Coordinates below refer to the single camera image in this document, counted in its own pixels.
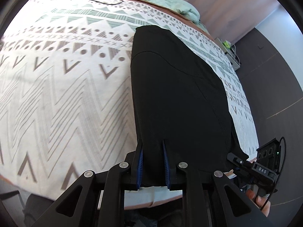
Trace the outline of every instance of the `pink curtain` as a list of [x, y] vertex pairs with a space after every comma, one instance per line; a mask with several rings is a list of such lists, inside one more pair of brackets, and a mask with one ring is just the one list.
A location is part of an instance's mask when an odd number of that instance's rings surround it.
[[197, 8], [213, 38], [237, 42], [275, 11], [277, 0], [185, 0]]

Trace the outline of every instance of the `black power cord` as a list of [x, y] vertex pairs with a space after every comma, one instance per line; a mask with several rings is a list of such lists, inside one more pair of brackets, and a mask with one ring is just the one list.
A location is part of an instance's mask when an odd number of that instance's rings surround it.
[[269, 201], [269, 199], [271, 198], [272, 194], [274, 193], [274, 191], [275, 191], [275, 189], [276, 189], [276, 187], [277, 187], [277, 184], [278, 184], [278, 182], [279, 182], [279, 179], [280, 179], [280, 177], [281, 177], [281, 173], [282, 173], [284, 164], [285, 164], [284, 162], [285, 162], [285, 158], [286, 158], [286, 141], [285, 141], [285, 138], [284, 138], [284, 137], [281, 137], [281, 139], [280, 139], [280, 141], [279, 141], [279, 146], [281, 145], [281, 141], [282, 141], [282, 140], [284, 141], [284, 158], [283, 158], [283, 163], [282, 163], [281, 171], [280, 171], [280, 173], [279, 173], [279, 177], [278, 177], [278, 179], [277, 179], [277, 181], [276, 181], [276, 183], [275, 183], [275, 186], [274, 186], [274, 188], [272, 189], [272, 192], [269, 194], [269, 197], [266, 199], [265, 203], [264, 203], [263, 206], [260, 208], [261, 211], [262, 211], [263, 208], [266, 206], [267, 202]]

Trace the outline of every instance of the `patterned bed sheet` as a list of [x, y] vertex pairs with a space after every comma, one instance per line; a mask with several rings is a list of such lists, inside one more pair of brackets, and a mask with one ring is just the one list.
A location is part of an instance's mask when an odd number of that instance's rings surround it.
[[[203, 34], [129, 0], [30, 0], [5, 32], [0, 52], [3, 177], [56, 199], [84, 171], [106, 171], [135, 150], [130, 57], [135, 30], [143, 25], [172, 31], [213, 68], [240, 146], [255, 156], [258, 140], [241, 84]], [[177, 195], [162, 192], [161, 199]]]

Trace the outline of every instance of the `round metal bolt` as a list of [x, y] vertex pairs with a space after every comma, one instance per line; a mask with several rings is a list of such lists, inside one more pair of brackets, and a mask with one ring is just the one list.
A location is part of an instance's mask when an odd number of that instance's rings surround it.
[[180, 162], [179, 167], [180, 168], [186, 168], [186, 167], [188, 167], [188, 164], [186, 162]]
[[84, 176], [85, 176], [85, 177], [91, 177], [93, 174], [94, 174], [94, 173], [93, 173], [92, 171], [86, 171], [86, 172], [84, 173]]
[[121, 162], [119, 166], [121, 168], [126, 168], [126, 167], [128, 167], [128, 163], [127, 162]]
[[214, 172], [214, 175], [215, 175], [216, 177], [222, 177], [222, 176], [223, 176], [223, 172], [221, 172], [221, 171], [215, 171], [215, 172]]

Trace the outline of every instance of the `black pants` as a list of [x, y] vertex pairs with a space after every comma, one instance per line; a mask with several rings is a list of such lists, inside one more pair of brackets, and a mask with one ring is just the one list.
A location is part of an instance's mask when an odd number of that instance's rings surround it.
[[165, 185], [162, 140], [177, 160], [202, 171], [229, 171], [229, 152], [242, 159], [222, 81], [171, 31], [137, 28], [131, 54], [137, 137], [144, 175]]

